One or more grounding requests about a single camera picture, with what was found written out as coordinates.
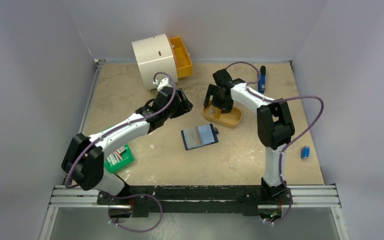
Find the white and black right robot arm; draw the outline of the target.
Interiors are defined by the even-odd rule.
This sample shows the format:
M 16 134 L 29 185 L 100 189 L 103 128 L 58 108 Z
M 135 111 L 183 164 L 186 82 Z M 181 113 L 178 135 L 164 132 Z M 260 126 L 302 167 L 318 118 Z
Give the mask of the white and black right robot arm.
M 242 112 L 234 108 L 240 103 L 256 115 L 257 135 L 265 147 L 265 169 L 262 177 L 262 200 L 274 203 L 286 190 L 282 177 L 283 148 L 291 142 L 295 126 L 286 102 L 278 103 L 251 89 L 240 79 L 232 79 L 226 69 L 213 73 L 214 84 L 208 86 L 203 114 L 209 121 L 235 128 L 242 119 Z

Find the blue leather card holder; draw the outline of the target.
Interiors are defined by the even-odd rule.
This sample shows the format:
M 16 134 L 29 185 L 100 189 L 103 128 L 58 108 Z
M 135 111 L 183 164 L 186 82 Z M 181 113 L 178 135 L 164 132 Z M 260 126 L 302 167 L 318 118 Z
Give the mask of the blue leather card holder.
M 201 148 L 219 142 L 219 131 L 212 123 L 187 128 L 180 131 L 184 148 L 188 150 Z

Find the orange oval tray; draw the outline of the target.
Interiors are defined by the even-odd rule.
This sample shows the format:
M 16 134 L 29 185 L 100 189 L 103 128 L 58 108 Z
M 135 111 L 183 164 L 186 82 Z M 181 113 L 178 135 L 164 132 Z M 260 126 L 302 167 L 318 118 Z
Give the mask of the orange oval tray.
M 242 120 L 242 116 L 243 116 L 242 111 L 237 107 L 233 107 L 231 112 L 228 112 L 228 113 L 222 113 L 221 111 L 221 115 L 219 119 L 209 117 L 208 110 L 210 106 L 213 106 L 211 101 L 209 102 L 209 105 L 207 107 L 203 107 L 202 109 L 202 114 L 204 119 L 210 122 L 213 122 L 228 128 L 236 128 Z

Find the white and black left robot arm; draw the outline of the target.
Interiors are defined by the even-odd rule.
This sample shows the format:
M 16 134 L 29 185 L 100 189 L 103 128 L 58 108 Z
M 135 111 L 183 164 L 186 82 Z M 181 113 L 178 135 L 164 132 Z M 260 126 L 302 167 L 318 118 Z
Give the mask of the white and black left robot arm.
M 70 187 L 70 181 L 74 181 L 85 191 L 96 189 L 108 193 L 118 205 L 126 203 L 129 199 L 126 182 L 105 169 L 105 159 L 118 148 L 162 127 L 166 120 L 190 112 L 192 108 L 193 104 L 181 88 L 165 86 L 156 98 L 148 100 L 119 124 L 89 136 L 76 134 L 61 164 L 67 174 L 65 186 Z

